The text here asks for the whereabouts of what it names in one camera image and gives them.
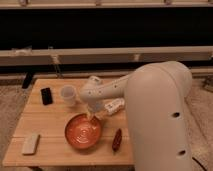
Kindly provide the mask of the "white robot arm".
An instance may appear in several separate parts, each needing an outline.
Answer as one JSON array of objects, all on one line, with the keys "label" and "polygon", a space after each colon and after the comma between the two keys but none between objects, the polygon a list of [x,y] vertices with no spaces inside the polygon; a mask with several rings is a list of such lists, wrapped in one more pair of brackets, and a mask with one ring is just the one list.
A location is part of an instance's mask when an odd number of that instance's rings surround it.
[{"label": "white robot arm", "polygon": [[192,74],[182,63],[144,65],[102,85],[85,85],[80,98],[91,103],[122,97],[135,171],[192,171],[184,101]]}]

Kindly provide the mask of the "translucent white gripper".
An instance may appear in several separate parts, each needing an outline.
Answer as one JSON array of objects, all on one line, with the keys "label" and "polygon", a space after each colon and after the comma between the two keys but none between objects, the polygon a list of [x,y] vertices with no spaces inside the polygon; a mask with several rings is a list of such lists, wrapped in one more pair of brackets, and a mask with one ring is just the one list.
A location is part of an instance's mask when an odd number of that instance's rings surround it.
[{"label": "translucent white gripper", "polygon": [[87,109],[88,109],[87,118],[91,120],[95,116],[95,114],[102,111],[103,108],[104,108],[104,105],[102,102],[89,103],[87,105]]}]

